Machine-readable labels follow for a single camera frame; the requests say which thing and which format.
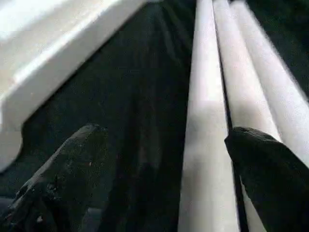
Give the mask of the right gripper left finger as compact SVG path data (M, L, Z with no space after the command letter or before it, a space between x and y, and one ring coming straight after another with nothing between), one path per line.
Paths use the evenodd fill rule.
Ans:
M79 232L107 156L107 131L88 124L19 189L0 216L2 232Z

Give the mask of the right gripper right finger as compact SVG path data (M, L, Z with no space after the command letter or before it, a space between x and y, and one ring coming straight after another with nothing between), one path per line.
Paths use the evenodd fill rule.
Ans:
M309 230L309 169L282 142L248 127L234 127L225 145L268 232Z

